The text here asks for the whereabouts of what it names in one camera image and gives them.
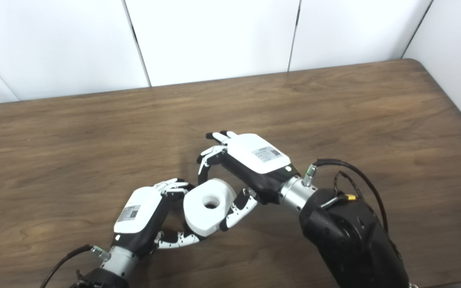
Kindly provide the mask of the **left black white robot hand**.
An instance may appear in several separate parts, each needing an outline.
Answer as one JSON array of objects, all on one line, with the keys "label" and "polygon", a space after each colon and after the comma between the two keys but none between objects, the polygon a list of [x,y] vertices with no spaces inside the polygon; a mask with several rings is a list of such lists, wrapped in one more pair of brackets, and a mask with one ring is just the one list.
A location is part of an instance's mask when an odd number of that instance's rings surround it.
[{"label": "left black white robot hand", "polygon": [[183,179],[172,178],[135,190],[114,224],[111,246],[129,250],[143,259],[157,249],[180,248],[205,240],[187,224],[184,231],[162,228],[172,204],[183,200],[193,188]]}]

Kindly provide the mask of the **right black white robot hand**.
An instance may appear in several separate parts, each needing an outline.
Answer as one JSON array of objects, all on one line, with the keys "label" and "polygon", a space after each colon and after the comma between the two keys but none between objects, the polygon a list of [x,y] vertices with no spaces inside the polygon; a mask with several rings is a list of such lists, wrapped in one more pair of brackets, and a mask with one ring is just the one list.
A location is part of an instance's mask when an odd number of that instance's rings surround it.
[{"label": "right black white robot hand", "polygon": [[214,165],[223,166],[245,184],[220,222],[221,231],[233,227],[257,204],[280,204],[284,184],[300,176],[291,159],[261,136],[223,130],[207,133],[206,138],[216,145],[197,158],[198,184],[207,182]]}]

